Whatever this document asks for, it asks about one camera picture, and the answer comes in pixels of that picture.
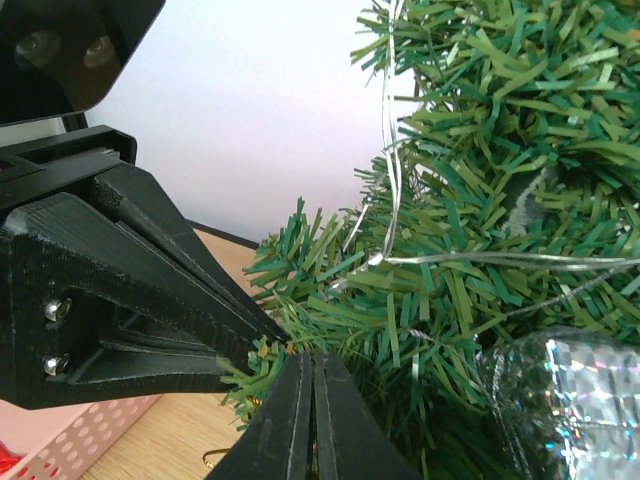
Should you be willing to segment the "black frame rail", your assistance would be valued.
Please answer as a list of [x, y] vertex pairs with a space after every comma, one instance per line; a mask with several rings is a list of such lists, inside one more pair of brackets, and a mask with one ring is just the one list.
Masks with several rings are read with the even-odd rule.
[[223, 239], [225, 241], [229, 241], [233, 244], [236, 245], [240, 245], [246, 248], [249, 248], [251, 250], [256, 250], [259, 247], [259, 244], [253, 240], [249, 240], [247, 238], [243, 238], [241, 236], [238, 235], [234, 235], [231, 234], [229, 232], [225, 232], [216, 228], [213, 228], [211, 226], [196, 222], [194, 220], [187, 220], [187, 222], [195, 229], [198, 231], [202, 231], [205, 232], [207, 234], [210, 234], [214, 237]]

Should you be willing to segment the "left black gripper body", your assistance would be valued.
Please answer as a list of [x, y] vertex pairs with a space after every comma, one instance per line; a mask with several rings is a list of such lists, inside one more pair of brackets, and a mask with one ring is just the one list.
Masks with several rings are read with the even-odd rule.
[[136, 162], [138, 143], [101, 125], [1, 149], [1, 217], [61, 191], [77, 193], [95, 175]]

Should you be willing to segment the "silver gift box ornament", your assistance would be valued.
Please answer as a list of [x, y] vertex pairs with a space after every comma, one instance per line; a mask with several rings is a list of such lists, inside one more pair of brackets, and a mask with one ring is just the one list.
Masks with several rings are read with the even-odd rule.
[[522, 478], [638, 478], [638, 347], [553, 328], [480, 354], [477, 371]]

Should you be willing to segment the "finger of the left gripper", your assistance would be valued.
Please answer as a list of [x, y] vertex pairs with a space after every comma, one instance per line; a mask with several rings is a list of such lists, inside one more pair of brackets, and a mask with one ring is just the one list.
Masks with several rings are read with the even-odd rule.
[[225, 271], [173, 259], [159, 234], [59, 193], [1, 227], [1, 397], [30, 410], [221, 392], [279, 326]]
[[206, 312], [217, 330], [226, 327], [248, 343], [263, 336], [287, 339], [283, 329], [215, 260], [150, 173], [133, 166], [115, 167], [94, 178], [92, 196], [99, 207], [116, 216], [186, 275], [186, 281], [196, 290], [196, 298], [188, 304]]

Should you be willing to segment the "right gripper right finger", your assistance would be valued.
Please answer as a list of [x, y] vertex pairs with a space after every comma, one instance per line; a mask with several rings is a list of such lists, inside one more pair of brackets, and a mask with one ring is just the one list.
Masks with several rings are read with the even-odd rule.
[[418, 479], [417, 471], [382, 433], [340, 358], [317, 351], [313, 361], [319, 477]]

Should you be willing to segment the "clear led string lights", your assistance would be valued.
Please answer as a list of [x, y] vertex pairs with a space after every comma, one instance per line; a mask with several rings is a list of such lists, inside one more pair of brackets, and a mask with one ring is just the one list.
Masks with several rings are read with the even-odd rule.
[[385, 265], [516, 306], [639, 303], [639, 5], [375, 1]]

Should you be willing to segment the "small green christmas tree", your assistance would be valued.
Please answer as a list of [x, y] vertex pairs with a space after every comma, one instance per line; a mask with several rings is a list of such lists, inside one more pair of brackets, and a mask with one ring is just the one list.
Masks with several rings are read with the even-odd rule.
[[514, 479], [478, 353], [553, 326], [639, 340], [639, 5], [375, 1], [354, 62], [385, 77], [360, 211], [258, 249], [254, 421], [287, 355], [337, 352], [425, 479]]

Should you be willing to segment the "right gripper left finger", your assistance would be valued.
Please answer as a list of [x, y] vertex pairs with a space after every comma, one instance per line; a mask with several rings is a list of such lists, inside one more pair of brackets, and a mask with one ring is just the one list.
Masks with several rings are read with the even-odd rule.
[[209, 473], [210, 480], [300, 480], [311, 453], [312, 360], [284, 362], [247, 430]]

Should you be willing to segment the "pink plastic basket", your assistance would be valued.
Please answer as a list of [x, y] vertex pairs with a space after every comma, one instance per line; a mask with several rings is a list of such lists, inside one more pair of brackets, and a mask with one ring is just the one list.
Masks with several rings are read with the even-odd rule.
[[157, 395], [27, 410], [1, 403], [1, 443], [24, 456], [3, 479], [77, 479]]

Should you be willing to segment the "red ribbon bow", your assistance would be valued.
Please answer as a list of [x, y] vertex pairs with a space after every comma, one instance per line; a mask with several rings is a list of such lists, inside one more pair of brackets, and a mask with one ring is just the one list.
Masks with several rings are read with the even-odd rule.
[[18, 465], [24, 456], [20, 453], [15, 453], [3, 443], [0, 443], [0, 475], [4, 475], [12, 468]]

